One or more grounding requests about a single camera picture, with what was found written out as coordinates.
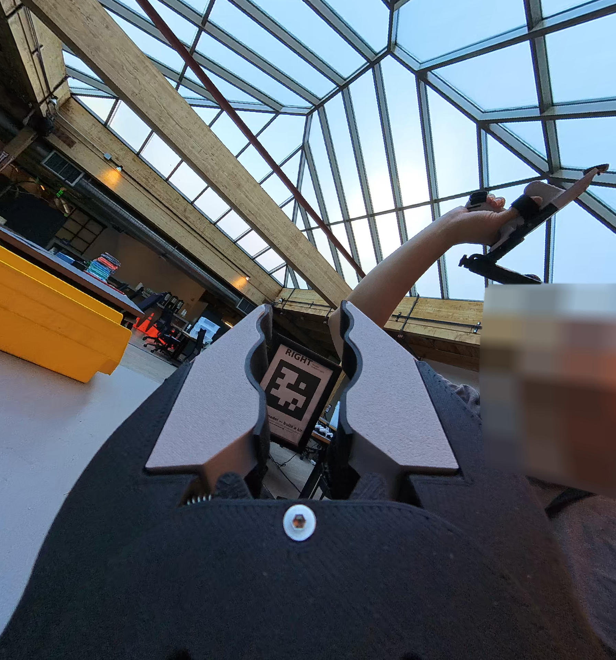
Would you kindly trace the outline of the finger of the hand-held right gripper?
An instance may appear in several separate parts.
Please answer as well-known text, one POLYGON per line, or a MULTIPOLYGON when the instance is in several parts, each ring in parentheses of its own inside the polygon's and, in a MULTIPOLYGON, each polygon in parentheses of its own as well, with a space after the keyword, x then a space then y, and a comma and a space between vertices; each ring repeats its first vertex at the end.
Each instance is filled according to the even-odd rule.
POLYGON ((609 164, 599 164, 597 166, 590 167, 583 171, 583 177, 574 182, 572 186, 564 190, 557 197, 554 197, 551 201, 551 204, 556 209, 562 209, 567 206, 570 202, 578 199, 591 185, 595 176, 607 172, 609 169, 609 164))

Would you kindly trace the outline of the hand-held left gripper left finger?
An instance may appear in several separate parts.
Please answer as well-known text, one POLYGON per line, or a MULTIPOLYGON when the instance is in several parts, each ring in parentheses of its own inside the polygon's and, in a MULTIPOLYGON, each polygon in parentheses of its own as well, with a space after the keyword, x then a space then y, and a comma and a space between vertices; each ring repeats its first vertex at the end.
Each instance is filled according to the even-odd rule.
POLYGON ((255 308, 193 360, 147 460, 153 474, 196 474, 207 494, 237 473, 256 498, 263 493, 270 432, 263 376, 272 338, 272 308, 255 308))

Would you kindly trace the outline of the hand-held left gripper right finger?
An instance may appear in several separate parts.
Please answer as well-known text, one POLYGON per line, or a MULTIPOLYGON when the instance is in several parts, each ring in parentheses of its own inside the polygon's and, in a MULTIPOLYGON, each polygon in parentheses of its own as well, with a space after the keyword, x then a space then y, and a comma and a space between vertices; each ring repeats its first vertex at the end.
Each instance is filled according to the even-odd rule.
POLYGON ((342 365, 349 383, 340 399, 337 493, 355 477, 380 474, 392 496, 409 475, 460 472, 418 362, 352 302, 340 308, 342 365))

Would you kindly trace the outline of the person's right forearm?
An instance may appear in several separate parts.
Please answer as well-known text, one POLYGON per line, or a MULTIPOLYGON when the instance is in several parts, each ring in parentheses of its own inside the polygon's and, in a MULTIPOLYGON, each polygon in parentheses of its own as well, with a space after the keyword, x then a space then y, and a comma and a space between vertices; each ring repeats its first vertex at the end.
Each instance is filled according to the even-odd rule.
POLYGON ((431 222, 369 272, 346 301, 384 329, 411 287, 452 246, 451 229, 445 217, 431 222))

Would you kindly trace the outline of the grey desk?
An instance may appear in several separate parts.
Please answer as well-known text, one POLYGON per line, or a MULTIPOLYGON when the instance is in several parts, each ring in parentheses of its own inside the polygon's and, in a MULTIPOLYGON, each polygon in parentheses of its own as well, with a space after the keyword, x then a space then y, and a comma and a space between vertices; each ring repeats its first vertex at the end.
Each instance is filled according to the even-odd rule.
POLYGON ((82 384, 0 351, 0 633, 68 491, 174 371, 130 345, 112 375, 82 384))

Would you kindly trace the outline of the person's right hand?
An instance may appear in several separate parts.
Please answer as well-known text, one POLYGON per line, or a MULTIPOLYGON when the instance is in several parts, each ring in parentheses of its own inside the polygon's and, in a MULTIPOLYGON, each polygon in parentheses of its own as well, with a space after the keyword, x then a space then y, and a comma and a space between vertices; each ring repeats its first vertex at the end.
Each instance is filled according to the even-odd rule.
POLYGON ((494 245, 510 232, 510 228, 521 226, 524 220, 504 197, 489 192, 482 204, 457 207, 448 211, 439 222, 446 230, 449 245, 494 245))

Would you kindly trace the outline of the framed marker tag sign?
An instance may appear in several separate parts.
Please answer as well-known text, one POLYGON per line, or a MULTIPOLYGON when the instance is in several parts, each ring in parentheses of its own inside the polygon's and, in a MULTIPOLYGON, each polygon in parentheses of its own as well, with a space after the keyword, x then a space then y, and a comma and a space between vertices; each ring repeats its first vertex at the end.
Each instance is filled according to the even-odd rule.
POLYGON ((273 441, 300 453, 334 390, 342 368, 280 334, 273 334, 261 381, 273 441))

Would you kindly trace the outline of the black office chair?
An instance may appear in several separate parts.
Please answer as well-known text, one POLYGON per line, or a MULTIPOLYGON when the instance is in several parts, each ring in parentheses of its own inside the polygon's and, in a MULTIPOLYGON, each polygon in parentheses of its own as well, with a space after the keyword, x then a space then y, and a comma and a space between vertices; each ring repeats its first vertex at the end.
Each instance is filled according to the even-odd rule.
POLYGON ((177 327, 172 325, 174 306, 167 304, 154 326, 158 333, 155 337, 147 337, 144 346, 152 352, 161 352, 171 360, 177 360, 185 346, 187 337, 177 327))

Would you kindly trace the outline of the stack of colourful trays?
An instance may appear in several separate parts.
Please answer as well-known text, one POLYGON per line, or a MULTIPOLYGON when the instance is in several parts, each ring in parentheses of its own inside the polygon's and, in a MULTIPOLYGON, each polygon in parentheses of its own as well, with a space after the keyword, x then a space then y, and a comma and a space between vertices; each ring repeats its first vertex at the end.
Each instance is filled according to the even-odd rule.
POLYGON ((113 276, 121 266, 120 261, 109 253, 102 253, 98 258, 89 262, 86 274, 107 283, 109 277, 113 276))

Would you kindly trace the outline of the yellow plastic bin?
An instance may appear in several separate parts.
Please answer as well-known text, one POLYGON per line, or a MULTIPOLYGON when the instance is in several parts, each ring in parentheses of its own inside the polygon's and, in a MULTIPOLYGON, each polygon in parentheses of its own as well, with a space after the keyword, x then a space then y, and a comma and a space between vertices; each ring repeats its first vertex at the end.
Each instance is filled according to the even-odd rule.
POLYGON ((122 314, 0 245, 0 350, 86 383, 113 373, 122 314))

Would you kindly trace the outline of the long brown-topped table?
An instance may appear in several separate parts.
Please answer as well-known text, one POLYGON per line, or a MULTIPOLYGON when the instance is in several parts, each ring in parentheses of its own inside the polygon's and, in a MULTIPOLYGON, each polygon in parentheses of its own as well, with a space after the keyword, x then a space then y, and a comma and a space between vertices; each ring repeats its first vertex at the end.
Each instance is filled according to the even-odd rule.
POLYGON ((1 225, 0 244, 51 275, 121 312, 127 321, 144 315, 143 311, 123 293, 1 225))

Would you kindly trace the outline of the red ceiling pipe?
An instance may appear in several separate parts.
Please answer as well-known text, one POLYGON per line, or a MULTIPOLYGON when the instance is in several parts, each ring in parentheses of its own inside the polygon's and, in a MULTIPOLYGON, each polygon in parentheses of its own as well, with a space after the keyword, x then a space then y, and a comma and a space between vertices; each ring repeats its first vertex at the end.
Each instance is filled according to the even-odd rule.
POLYGON ((288 191, 292 194, 296 202, 305 210, 305 212, 314 220, 316 225, 324 232, 326 237, 331 241, 337 251, 343 258, 351 265, 356 274, 363 278, 365 273, 359 266, 357 261, 353 258, 350 252, 343 246, 337 239, 326 223, 320 218, 319 214, 312 208, 309 202, 304 198, 298 188, 292 181, 285 175, 281 167, 274 161, 269 152, 264 148, 261 142, 257 139, 254 133, 246 126, 244 121, 238 115, 237 111, 232 107, 228 100, 221 94, 218 88, 213 84, 209 76, 201 68, 195 58, 190 54, 185 45, 178 37, 174 35, 169 26, 165 23, 163 18, 155 10, 149 1, 137 1, 143 12, 152 21, 156 29, 158 29, 162 36, 168 41, 169 45, 182 57, 188 68, 194 72, 199 81, 205 86, 206 90, 214 97, 220 108, 225 111, 230 119, 236 124, 238 129, 246 136, 249 142, 254 146, 263 160, 270 166, 272 172, 278 176, 280 181, 285 185, 288 191))

